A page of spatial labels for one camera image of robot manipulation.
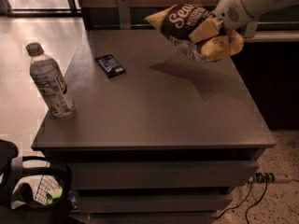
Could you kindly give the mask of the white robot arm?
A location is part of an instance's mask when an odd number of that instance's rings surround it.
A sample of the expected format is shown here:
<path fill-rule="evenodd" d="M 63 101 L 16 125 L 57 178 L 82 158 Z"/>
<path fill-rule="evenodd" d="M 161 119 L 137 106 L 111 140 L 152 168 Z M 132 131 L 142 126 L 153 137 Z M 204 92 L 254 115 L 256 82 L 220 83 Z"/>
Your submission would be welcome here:
<path fill-rule="evenodd" d="M 220 0 L 212 11 L 212 16 L 196 27 L 189 39 L 199 43 L 214 37 L 223 29 L 230 41 L 235 38 L 235 30 L 256 21 L 263 14 L 290 7 L 299 0 Z"/>

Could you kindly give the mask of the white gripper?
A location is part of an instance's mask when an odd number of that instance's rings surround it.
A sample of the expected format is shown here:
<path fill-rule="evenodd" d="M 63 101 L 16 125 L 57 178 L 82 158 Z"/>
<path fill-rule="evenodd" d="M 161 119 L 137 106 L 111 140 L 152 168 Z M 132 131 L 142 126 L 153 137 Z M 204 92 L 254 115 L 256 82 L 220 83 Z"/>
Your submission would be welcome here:
<path fill-rule="evenodd" d="M 188 19 L 188 24 L 194 29 L 189 34 L 193 43 L 199 43 L 216 36 L 223 25 L 230 43 L 237 40 L 235 29 L 252 21 L 252 17 L 244 9 L 241 0 L 220 0 L 213 13 L 218 17 L 207 17 L 203 20 Z"/>

